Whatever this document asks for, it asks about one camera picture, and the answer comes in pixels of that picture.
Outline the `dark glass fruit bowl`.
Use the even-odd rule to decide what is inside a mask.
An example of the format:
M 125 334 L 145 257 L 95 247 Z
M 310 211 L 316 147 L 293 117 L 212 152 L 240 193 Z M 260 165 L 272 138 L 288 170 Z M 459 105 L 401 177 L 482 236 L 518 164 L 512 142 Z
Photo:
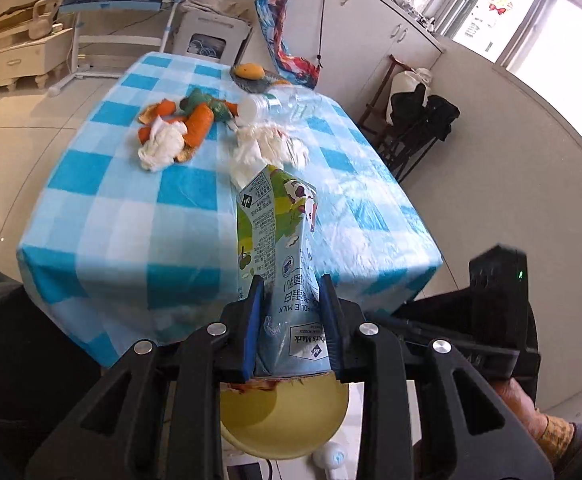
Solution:
M 286 79 L 254 63 L 233 65 L 229 74 L 233 82 L 248 93 L 266 93 L 273 86 L 289 84 Z

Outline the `yellow mango with spot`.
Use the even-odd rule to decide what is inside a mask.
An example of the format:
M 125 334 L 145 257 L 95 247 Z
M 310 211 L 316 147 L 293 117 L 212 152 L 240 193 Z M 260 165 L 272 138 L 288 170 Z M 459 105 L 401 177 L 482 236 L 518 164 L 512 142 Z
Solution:
M 261 80 L 266 76 L 263 66 L 255 63 L 244 63 L 233 66 L 233 73 L 246 80 Z

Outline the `white bag on chair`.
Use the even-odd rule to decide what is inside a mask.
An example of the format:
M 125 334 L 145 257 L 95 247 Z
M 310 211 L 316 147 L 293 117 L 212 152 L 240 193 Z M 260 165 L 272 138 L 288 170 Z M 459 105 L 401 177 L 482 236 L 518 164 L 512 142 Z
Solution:
M 426 104 L 428 95 L 431 91 L 431 84 L 433 81 L 433 74 L 426 68 L 416 68 L 415 70 L 404 70 L 396 74 L 391 80 L 390 92 L 388 92 L 388 98 L 391 99 L 394 94 L 402 92 L 413 92 L 416 90 L 418 84 L 425 85 L 425 95 L 423 104 Z M 390 100 L 387 101 L 387 108 L 385 119 L 388 124 L 392 124 L 392 103 Z

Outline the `white crumpled tissue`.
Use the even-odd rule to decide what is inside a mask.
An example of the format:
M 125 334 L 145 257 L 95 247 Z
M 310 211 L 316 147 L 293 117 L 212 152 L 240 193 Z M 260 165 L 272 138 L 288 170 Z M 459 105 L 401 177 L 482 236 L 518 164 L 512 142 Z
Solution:
M 177 155 L 184 149 L 184 135 L 188 132 L 183 122 L 165 122 L 154 119 L 149 139 L 138 149 L 140 166 L 151 172 L 172 166 Z

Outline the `clear plastic water bottle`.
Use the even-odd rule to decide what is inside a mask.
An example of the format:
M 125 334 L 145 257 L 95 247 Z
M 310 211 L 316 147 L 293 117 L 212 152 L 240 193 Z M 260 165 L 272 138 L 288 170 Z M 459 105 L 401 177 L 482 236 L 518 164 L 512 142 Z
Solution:
M 250 93 L 238 103 L 236 117 L 242 124 L 295 125 L 319 110 L 322 95 L 302 86 L 279 84 L 264 93 Z

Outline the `black jacket on chair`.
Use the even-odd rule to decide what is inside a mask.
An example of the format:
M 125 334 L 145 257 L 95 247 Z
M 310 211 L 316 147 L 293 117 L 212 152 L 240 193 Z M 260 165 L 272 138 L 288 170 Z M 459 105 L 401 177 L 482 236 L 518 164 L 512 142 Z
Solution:
M 452 123 L 460 117 L 455 104 L 436 94 L 428 95 L 425 84 L 417 84 L 410 92 L 393 93 L 390 97 L 391 120 L 398 133 L 422 134 L 425 139 L 442 142 L 451 133 Z

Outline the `green blue milk carton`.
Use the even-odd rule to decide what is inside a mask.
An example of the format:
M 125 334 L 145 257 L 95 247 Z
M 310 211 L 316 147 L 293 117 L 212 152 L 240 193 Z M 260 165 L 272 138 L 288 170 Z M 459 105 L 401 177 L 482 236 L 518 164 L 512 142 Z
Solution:
M 314 270 L 318 197 L 307 182 L 268 165 L 236 199 L 239 292 L 264 282 L 255 374 L 288 378 L 330 370 Z

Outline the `green crumpled wrapper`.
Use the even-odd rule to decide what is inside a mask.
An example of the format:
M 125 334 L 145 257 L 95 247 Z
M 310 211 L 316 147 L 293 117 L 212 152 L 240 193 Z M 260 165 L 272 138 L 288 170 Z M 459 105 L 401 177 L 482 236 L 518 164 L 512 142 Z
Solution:
M 190 116 L 202 104 L 205 104 L 212 111 L 215 122 L 228 122 L 238 114 L 238 106 L 236 104 L 217 99 L 198 87 L 194 87 L 180 101 L 179 109 L 184 113 L 184 116 Z

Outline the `yellow trash bin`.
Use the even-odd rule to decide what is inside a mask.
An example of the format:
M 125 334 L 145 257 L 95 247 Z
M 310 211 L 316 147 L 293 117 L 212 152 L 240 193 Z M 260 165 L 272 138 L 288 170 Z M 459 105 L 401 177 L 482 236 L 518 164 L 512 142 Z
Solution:
M 348 385 L 332 373 L 222 385 L 221 435 L 251 456 L 294 460 L 338 432 L 348 401 Z

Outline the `orange peel piece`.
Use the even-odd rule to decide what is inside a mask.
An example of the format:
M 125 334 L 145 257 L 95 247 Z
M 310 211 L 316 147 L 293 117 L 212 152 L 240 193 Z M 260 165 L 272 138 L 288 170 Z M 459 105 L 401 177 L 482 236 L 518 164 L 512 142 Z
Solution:
M 184 144 L 189 148 L 198 148 L 210 132 L 214 120 L 214 113 L 206 103 L 201 103 L 195 107 L 184 122 L 187 127 L 187 132 L 184 134 Z

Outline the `dark wooden chair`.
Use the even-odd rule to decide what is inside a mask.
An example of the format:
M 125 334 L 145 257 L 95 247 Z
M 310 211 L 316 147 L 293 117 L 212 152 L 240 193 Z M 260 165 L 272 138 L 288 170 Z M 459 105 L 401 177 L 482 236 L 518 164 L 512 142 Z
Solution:
M 404 70 L 415 70 L 415 68 L 399 61 L 394 54 L 390 54 L 387 71 L 379 88 L 371 101 L 364 106 L 364 111 L 357 122 L 359 130 L 370 138 L 369 142 L 398 183 L 404 182 L 437 143 L 436 139 L 425 139 L 422 134 L 415 136 L 413 133 L 398 133 L 393 124 L 386 122 L 385 114 L 391 80 Z

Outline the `pink kettlebell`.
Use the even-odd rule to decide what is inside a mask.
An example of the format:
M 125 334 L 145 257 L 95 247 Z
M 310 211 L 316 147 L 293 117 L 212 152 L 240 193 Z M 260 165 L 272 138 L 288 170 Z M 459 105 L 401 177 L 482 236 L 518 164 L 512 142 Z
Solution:
M 28 25 L 30 40 L 38 40 L 51 34 L 61 2 L 62 0 L 38 0 L 34 4 L 32 20 Z

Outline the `blue checkered tablecloth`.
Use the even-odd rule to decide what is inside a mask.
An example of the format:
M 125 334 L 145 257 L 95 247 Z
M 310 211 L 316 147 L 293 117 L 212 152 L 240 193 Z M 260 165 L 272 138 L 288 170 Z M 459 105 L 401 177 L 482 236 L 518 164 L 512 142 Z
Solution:
M 232 131 L 213 126 L 190 162 L 157 172 L 139 162 L 139 113 L 193 89 L 242 94 L 226 66 L 139 58 L 70 142 L 18 245 L 28 296 L 103 366 L 140 339 L 186 338 L 238 296 Z M 416 296 L 442 255 L 354 122 L 325 98 L 294 136 L 309 152 L 300 178 L 317 192 L 317 271 L 367 310 Z

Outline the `crumpled white paper wrapper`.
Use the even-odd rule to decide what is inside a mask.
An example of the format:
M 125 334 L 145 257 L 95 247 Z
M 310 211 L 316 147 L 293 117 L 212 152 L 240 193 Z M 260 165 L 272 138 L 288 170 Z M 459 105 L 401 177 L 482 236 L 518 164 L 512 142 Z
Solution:
M 308 147 L 275 124 L 237 128 L 236 149 L 229 162 L 231 183 L 245 188 L 265 167 L 304 169 L 309 162 Z

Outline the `white tv cabinet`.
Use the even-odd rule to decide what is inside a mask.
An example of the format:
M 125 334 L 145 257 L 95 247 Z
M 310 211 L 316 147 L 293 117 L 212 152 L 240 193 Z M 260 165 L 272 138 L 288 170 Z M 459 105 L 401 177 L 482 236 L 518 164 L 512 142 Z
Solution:
M 59 77 L 73 43 L 71 29 L 0 49 L 0 87 L 13 91 L 22 78 L 33 77 L 43 89 L 51 75 Z

